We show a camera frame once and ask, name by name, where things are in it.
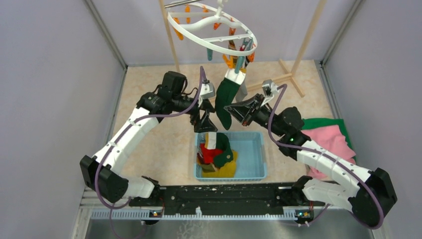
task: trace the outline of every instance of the red cloth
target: red cloth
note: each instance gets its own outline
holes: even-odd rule
[[[204,143],[201,143],[200,147],[201,147],[202,155],[204,157],[204,163],[205,164],[214,163],[214,157],[223,153],[223,150],[221,150],[221,149],[217,149],[217,148],[216,149],[207,149],[207,148],[205,148]]]

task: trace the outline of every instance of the white wall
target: white wall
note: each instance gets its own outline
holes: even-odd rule
[[[172,64],[170,46],[158,0],[94,0],[105,24],[129,65]],[[216,6],[216,0],[204,4]],[[257,36],[258,61],[294,60],[317,6],[317,0],[230,0],[224,11],[245,23]],[[322,59],[354,0],[328,0],[305,59]],[[184,11],[184,6],[172,11]],[[181,63],[207,62],[206,50],[172,30]],[[228,28],[199,31],[201,36],[227,35]],[[213,62],[222,62],[221,54]]]
[[[421,238],[422,1],[364,2],[328,63],[361,165],[390,173],[392,238]]]
[[[123,71],[82,0],[0,1],[0,238],[69,238]]]

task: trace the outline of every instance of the basket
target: basket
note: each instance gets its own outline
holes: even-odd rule
[[[221,132],[227,135],[230,148],[238,153],[236,173],[233,178],[203,178],[202,168],[197,164],[197,149],[205,143],[206,133],[195,135],[194,177],[202,182],[235,182],[235,181],[260,181],[267,177],[267,164],[265,159],[264,139],[261,132],[240,131]]]

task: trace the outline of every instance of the pink cloth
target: pink cloth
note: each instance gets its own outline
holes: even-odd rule
[[[338,125],[302,130],[302,133],[311,137],[312,140],[331,153],[345,159],[347,162],[356,164],[355,160],[352,158],[356,155],[356,153],[347,146],[346,137],[341,134]],[[310,168],[308,176],[317,179],[326,177],[325,174],[319,172],[315,168]]]

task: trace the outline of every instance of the green towel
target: green towel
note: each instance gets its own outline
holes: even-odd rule
[[[312,118],[312,119],[303,119],[305,122],[305,125],[302,127],[302,129],[314,129],[324,126],[330,126],[330,125],[338,125],[340,128],[341,134],[343,134],[346,137],[346,142],[349,148],[352,148],[352,143],[350,142],[349,134],[346,130],[346,125],[344,124],[343,119],[327,119],[327,118]]]
[[[224,107],[231,104],[239,88],[240,85],[227,78],[224,78],[217,89],[215,98],[215,112],[217,117],[220,119],[221,124],[226,130],[230,129],[231,115],[224,109]]]

